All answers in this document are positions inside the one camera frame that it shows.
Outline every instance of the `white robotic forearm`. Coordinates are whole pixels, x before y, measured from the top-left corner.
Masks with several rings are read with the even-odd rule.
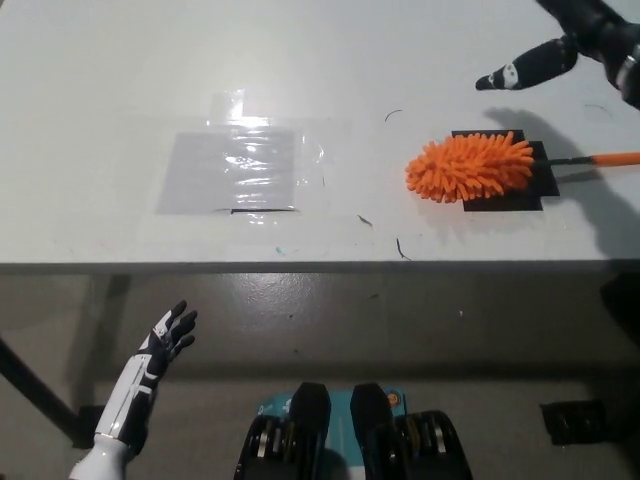
[[[178,319],[182,301],[156,324],[125,366],[100,417],[94,447],[73,469],[70,480],[122,480],[127,463],[140,453],[158,383],[171,361],[191,345],[195,311]]]

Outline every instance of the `concrete floor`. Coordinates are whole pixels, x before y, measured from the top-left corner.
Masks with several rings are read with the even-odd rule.
[[[0,336],[69,405],[104,402],[178,300],[196,344],[161,385],[131,479],[231,478],[255,408],[301,380],[403,387],[455,423],[476,479],[640,478],[640,447],[550,445],[539,404],[633,385],[640,353],[599,275],[0,277]],[[0,379],[0,473],[67,478],[82,452]]]

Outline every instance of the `transparent tape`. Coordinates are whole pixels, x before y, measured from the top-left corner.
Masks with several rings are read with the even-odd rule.
[[[158,213],[322,209],[322,166],[344,125],[243,115],[244,92],[214,96],[207,119],[176,134]]]

